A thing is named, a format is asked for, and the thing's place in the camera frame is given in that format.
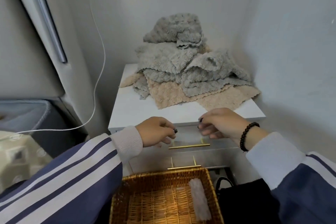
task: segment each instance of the beaded bracelet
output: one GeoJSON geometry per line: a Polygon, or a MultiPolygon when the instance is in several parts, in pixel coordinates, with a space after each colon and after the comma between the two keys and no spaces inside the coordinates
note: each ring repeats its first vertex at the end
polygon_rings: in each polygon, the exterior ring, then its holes
{"type": "Polygon", "coordinates": [[[257,122],[252,122],[251,124],[249,124],[245,131],[243,132],[243,134],[241,135],[241,138],[240,138],[240,148],[242,151],[248,151],[246,148],[245,148],[245,140],[246,140],[246,135],[247,135],[247,132],[249,132],[249,130],[254,127],[254,126],[257,126],[257,127],[260,127],[260,125],[257,123],[257,122]]]}

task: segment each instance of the charging cable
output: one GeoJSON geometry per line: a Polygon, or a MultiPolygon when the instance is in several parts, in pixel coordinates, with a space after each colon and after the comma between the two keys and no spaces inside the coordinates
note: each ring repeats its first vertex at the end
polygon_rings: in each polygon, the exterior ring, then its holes
{"type": "Polygon", "coordinates": [[[82,124],[82,125],[80,125],[80,126],[78,126],[78,127],[75,127],[75,128],[67,128],[67,129],[35,129],[35,130],[20,131],[20,132],[12,133],[12,134],[10,134],[10,135],[8,135],[8,136],[5,136],[5,137],[0,138],[0,141],[3,141],[3,140],[5,140],[6,138],[9,138],[9,137],[11,137],[11,136],[13,136],[13,135],[21,134],[21,133],[36,132],[36,131],[69,131],[69,130],[78,129],[78,128],[81,128],[81,127],[85,126],[86,124],[88,124],[88,123],[90,122],[90,120],[92,119],[92,117],[94,116],[95,111],[96,111],[96,89],[97,89],[98,82],[99,82],[99,80],[100,80],[100,78],[101,78],[101,76],[102,76],[102,73],[103,73],[103,71],[104,71],[105,61],[106,61],[106,52],[105,52],[105,46],[104,46],[104,42],[103,42],[102,36],[101,36],[101,34],[100,34],[100,32],[99,32],[97,23],[96,23],[96,21],[95,21],[95,17],[94,17],[94,15],[93,15],[92,5],[91,5],[91,0],[89,0],[89,5],[90,5],[91,17],[92,17],[93,22],[94,22],[94,24],[95,24],[95,26],[96,26],[96,29],[97,29],[97,32],[98,32],[98,34],[99,34],[99,37],[100,37],[100,40],[101,40],[101,44],[102,44],[102,46],[103,46],[103,50],[104,50],[104,62],[103,62],[103,67],[101,68],[100,74],[99,74],[99,76],[98,76],[96,85],[94,86],[94,90],[93,90],[93,112],[92,112],[92,115],[91,115],[90,119],[89,119],[86,123],[84,123],[84,124],[82,124]]]}

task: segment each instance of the woven basket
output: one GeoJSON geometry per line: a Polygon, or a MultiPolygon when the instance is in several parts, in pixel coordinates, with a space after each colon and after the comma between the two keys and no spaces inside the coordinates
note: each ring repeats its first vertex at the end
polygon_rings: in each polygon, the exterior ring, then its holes
{"type": "Polygon", "coordinates": [[[224,224],[207,169],[199,167],[123,178],[112,199],[110,224],[224,224]],[[199,178],[211,220],[197,221],[188,182],[199,178]]]}

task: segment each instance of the navy blue jacket sleeve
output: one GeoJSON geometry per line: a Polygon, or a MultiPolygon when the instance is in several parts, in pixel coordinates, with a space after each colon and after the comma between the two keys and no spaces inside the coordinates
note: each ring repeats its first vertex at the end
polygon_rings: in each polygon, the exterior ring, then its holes
{"type": "Polygon", "coordinates": [[[280,203],[283,224],[336,223],[336,164],[271,133],[246,155],[280,203]]]}
{"type": "Polygon", "coordinates": [[[0,224],[91,224],[122,180],[122,161],[140,153],[141,137],[127,127],[79,144],[0,199],[0,224]]]}

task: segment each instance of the gold drawer handle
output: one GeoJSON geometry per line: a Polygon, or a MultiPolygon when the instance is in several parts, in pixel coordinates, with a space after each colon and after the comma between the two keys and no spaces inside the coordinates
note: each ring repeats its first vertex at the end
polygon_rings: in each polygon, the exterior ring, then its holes
{"type": "Polygon", "coordinates": [[[204,143],[203,138],[201,138],[201,144],[193,144],[193,145],[182,145],[182,146],[175,146],[175,142],[173,141],[173,146],[169,147],[169,150],[172,149],[183,149],[183,148],[193,148],[193,147],[203,147],[203,146],[210,146],[209,143],[204,143]]]}
{"type": "Polygon", "coordinates": [[[194,159],[194,164],[195,164],[194,166],[188,166],[188,167],[174,167],[174,165],[173,165],[173,158],[171,157],[171,158],[170,158],[170,161],[171,161],[171,167],[168,168],[168,170],[178,170],[178,169],[185,169],[185,168],[192,168],[192,167],[201,167],[201,165],[197,165],[197,164],[196,164],[195,157],[193,156],[192,158],[194,159]]]}

